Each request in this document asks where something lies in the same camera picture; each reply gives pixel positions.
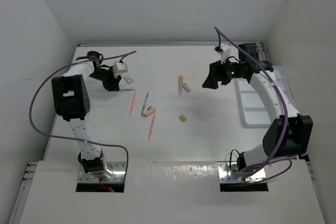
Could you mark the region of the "orange highlighter pen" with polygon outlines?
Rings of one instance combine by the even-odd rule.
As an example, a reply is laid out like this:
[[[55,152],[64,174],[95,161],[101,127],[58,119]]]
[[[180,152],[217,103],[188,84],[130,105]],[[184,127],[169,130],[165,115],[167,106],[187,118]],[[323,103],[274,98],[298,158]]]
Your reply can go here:
[[[137,97],[137,91],[134,90],[133,97],[132,97],[132,102],[131,102],[131,106],[130,106],[129,116],[132,116],[132,114],[133,114],[136,97]]]

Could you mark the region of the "pink red highlighter pen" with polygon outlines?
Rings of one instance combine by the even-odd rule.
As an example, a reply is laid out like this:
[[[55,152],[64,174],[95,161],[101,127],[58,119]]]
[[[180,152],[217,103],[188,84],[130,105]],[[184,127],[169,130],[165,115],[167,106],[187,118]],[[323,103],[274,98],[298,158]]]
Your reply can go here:
[[[153,113],[153,117],[152,117],[152,121],[151,121],[151,125],[150,125],[150,130],[149,130],[149,134],[148,134],[148,142],[151,140],[151,137],[152,137],[155,118],[156,118],[156,112]]]

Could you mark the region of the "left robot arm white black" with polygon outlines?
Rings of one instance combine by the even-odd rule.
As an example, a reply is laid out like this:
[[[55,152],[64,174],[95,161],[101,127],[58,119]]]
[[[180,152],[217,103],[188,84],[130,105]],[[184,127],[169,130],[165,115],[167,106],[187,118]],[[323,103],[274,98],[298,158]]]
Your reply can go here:
[[[60,77],[51,80],[56,113],[72,129],[75,138],[80,139],[79,162],[87,174],[101,177],[108,173],[107,162],[100,146],[92,144],[86,116],[91,103],[85,81],[91,77],[102,82],[107,91],[119,91],[122,75],[128,72],[123,60],[112,66],[105,66],[103,55],[89,51],[86,56],[75,59],[75,65]]]

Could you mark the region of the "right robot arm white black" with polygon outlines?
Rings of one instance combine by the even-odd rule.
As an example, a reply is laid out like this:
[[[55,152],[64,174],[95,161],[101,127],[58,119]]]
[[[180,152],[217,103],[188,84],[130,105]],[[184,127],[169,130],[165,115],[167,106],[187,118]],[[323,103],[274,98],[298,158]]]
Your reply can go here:
[[[238,171],[249,174],[252,169],[262,169],[274,158],[304,154],[308,148],[313,120],[308,115],[302,115],[288,100],[276,81],[269,61],[257,60],[243,46],[237,46],[237,49],[240,56],[232,62],[228,45],[215,47],[221,57],[210,64],[209,74],[202,87],[215,90],[233,79],[245,79],[259,95],[268,113],[270,127],[260,145],[238,156]]]

